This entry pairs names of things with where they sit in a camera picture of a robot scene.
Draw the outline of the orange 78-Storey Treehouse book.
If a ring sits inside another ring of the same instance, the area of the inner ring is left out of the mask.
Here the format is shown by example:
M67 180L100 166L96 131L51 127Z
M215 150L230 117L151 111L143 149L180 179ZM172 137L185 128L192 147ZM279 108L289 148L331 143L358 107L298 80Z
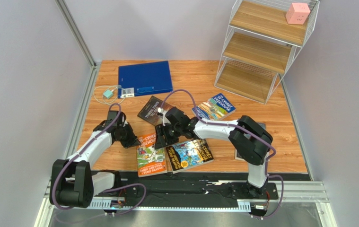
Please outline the orange 78-Storey Treehouse book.
M155 149L156 133L142 135L139 141L136 148L138 177L167 173L165 150Z

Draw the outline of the black 169-Storey Treehouse book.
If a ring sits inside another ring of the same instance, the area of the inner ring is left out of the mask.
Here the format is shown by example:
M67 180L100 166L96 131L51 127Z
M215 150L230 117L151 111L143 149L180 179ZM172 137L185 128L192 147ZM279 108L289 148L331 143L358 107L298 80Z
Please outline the black 169-Storey Treehouse book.
M165 150L173 174L214 161L206 139L179 142L165 147Z

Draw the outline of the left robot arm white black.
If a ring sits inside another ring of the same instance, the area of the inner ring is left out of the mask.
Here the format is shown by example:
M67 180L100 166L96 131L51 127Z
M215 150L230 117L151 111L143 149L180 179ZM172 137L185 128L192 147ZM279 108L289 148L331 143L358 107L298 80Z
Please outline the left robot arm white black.
M52 166L49 201L57 208L87 208L93 197L106 190L120 187L118 171L92 172L101 154L119 142L123 148L140 144L125 113L110 110L107 119L97 125L85 144L67 159L57 159Z

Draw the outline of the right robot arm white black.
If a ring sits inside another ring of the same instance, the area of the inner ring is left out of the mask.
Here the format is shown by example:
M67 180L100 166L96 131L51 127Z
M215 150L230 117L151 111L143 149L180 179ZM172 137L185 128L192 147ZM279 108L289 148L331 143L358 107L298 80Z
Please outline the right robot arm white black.
M181 136L187 139L229 141L248 163L247 182L250 189L259 193L264 191L268 181L268 154L270 150L274 150L271 145L273 137L251 117L243 115L233 121L189 118L176 107L168 111L159 107L157 114L163 118L163 122L155 126L156 148L173 145Z

